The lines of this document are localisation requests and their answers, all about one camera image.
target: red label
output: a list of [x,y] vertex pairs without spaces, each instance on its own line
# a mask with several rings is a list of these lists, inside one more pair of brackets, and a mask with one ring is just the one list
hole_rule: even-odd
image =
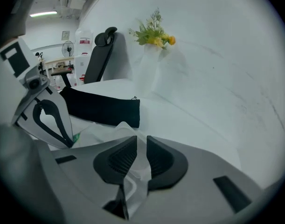
[[90,44],[90,41],[81,40],[81,41],[80,41],[80,44]]

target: black cushion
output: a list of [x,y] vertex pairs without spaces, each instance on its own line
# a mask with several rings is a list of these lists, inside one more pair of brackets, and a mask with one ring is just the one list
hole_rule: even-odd
[[124,121],[131,127],[139,127],[140,100],[116,99],[69,87],[64,87],[60,94],[66,101],[70,115],[106,125],[117,126]]
[[148,190],[167,189],[177,184],[188,170],[188,160],[184,154],[148,136],[146,156],[151,165],[152,179]]
[[116,31],[117,28],[111,27],[106,29],[105,32],[96,36],[96,46],[91,53],[90,62],[84,77],[85,84],[98,82],[101,80],[113,50],[113,45],[115,42],[114,33]]

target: black chair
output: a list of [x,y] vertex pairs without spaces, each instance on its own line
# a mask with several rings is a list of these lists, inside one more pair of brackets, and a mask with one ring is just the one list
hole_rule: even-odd
[[[96,46],[90,56],[90,62],[88,64],[84,77],[84,84],[98,82],[101,80],[113,50],[113,45],[115,41],[114,33],[116,31],[117,28],[111,27],[106,29],[105,32],[102,32],[96,36]],[[53,72],[51,76],[61,75],[65,85],[67,87],[71,87],[67,78],[67,74],[69,73],[71,73],[70,70],[61,70]]]

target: flower bouquet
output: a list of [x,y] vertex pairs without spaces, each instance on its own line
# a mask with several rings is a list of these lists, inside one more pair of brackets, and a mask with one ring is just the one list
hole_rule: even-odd
[[161,27],[162,17],[157,8],[146,25],[139,20],[139,31],[129,29],[129,34],[137,38],[139,45],[144,46],[144,54],[134,77],[136,95],[146,97],[152,89],[158,67],[158,58],[166,45],[175,44],[175,37],[169,36]]

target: black chair backrest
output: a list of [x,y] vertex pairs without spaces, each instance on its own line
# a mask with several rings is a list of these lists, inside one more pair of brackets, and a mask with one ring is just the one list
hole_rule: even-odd
[[85,84],[101,80],[113,50],[115,40],[114,32],[116,31],[117,28],[111,27],[96,36],[96,46],[92,51],[90,62],[84,77]]

